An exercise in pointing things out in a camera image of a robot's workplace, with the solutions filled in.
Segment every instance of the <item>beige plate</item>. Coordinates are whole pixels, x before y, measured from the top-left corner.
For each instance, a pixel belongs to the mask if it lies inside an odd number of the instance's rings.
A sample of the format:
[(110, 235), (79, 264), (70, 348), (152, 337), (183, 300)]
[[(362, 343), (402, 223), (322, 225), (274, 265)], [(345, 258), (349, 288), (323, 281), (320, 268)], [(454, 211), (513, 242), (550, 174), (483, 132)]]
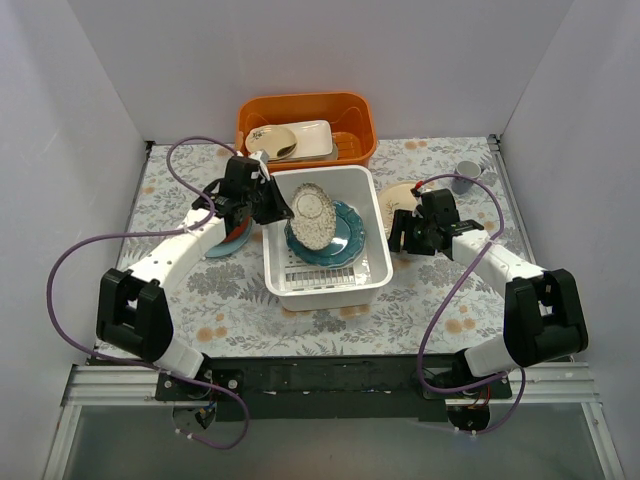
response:
[(291, 155), (296, 149), (296, 136), (280, 125), (265, 125), (249, 132), (245, 142), (249, 153), (265, 150), (269, 159), (279, 160)]
[(391, 234), (391, 225), (393, 224), (393, 214), (396, 210), (413, 211), (418, 205), (418, 201), (411, 194), (411, 189), (415, 187), (416, 182), (400, 182), (394, 183), (382, 189), (378, 194), (378, 205), (382, 214), (382, 224), (384, 225), (384, 233), (389, 238)]

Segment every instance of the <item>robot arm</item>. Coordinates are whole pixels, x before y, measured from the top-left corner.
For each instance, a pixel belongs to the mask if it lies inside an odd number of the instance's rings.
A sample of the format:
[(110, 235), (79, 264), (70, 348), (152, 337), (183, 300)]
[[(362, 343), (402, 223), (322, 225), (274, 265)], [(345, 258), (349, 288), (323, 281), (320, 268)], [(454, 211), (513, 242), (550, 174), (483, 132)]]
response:
[(164, 240), (125, 272), (110, 269), (100, 282), (98, 301), (98, 338), (187, 378), (198, 375), (204, 356), (174, 336), (165, 292), (248, 217), (261, 225), (293, 217), (261, 152), (230, 158), (224, 178), (205, 192), (214, 200), (215, 215), (188, 230), (209, 214), (208, 203), (199, 197), (178, 227), (185, 234)]
[[(473, 220), (460, 221), (449, 190), (414, 195), (414, 212), (398, 210), (389, 238), (391, 251), (435, 255), (469, 266), (490, 242)], [(505, 300), (503, 334), (459, 352), (469, 380), (528, 367), (587, 348), (588, 336), (573, 276), (547, 271), (492, 245), (474, 272)]]

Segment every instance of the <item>white textured plate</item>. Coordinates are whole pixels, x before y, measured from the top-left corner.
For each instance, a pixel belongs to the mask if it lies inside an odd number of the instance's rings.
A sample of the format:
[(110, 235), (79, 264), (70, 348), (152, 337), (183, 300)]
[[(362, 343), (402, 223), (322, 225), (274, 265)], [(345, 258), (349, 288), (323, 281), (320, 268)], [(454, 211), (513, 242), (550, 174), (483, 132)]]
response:
[(333, 151), (331, 126), (326, 120), (285, 123), (280, 126), (291, 130), (298, 142), (289, 160), (330, 155)]
[(411, 194), (411, 189), (416, 186), (416, 182), (400, 182), (389, 185), (378, 194), (378, 205), (382, 215), (384, 233), (389, 238), (391, 225), (393, 224), (393, 214), (396, 210), (411, 210), (416, 208), (418, 201)]

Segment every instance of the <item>gray wall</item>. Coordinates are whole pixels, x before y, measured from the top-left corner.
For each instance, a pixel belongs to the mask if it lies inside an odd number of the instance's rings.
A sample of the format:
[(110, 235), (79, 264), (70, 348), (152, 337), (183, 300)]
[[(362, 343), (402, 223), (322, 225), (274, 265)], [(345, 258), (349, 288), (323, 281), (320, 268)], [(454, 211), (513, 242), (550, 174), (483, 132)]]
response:
[(146, 139), (233, 140), (261, 94), (354, 90), (381, 137), (504, 130), (572, 0), (69, 0)]
[(640, 3), (577, 0), (504, 134), (538, 261), (578, 280), (586, 358), (640, 478)]
[[(71, 362), (45, 281), (76, 240), (125, 227), (144, 144), (65, 0), (0, 0), (0, 478), (40, 478)], [(118, 244), (63, 267), (60, 317), (94, 340)]]

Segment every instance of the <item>white tray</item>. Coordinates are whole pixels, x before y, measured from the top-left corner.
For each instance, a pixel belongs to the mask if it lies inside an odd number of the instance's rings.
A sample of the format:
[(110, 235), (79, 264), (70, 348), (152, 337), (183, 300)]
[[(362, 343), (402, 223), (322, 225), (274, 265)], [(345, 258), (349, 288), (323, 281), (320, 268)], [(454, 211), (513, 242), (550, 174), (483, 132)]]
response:
[(287, 247), (286, 222), (264, 227), (265, 283), (294, 312), (371, 303), (393, 276), (391, 257), (371, 173), (366, 168), (308, 168), (274, 173), (285, 200), (302, 183), (318, 184), (332, 200), (354, 208), (364, 223), (365, 248), (353, 264), (337, 269), (308, 265)]

